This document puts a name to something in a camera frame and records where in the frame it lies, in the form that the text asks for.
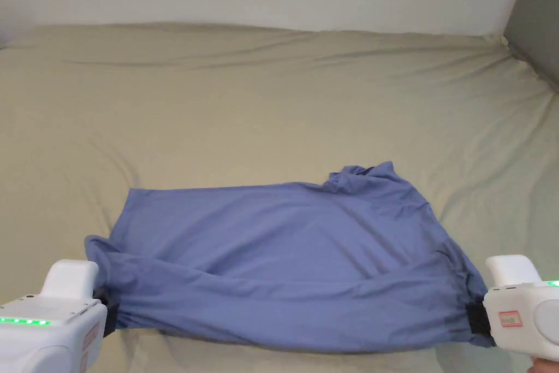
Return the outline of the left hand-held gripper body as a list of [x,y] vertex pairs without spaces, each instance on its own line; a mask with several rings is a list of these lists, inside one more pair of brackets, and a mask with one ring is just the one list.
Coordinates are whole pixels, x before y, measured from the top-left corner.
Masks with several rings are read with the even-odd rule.
[[54,263],[39,294],[1,306],[1,372],[86,372],[116,330],[119,302],[87,260]]

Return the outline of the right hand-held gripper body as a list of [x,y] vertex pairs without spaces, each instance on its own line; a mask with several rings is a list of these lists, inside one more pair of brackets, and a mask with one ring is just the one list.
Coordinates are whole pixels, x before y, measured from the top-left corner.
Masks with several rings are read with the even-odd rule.
[[558,280],[542,280],[520,254],[492,256],[494,286],[466,307],[473,334],[533,358],[558,361]]

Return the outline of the person's right hand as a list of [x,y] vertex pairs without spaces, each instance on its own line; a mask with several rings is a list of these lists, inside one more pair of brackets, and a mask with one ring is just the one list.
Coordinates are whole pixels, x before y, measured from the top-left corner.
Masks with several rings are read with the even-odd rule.
[[542,358],[534,358],[527,373],[559,373],[559,362]]

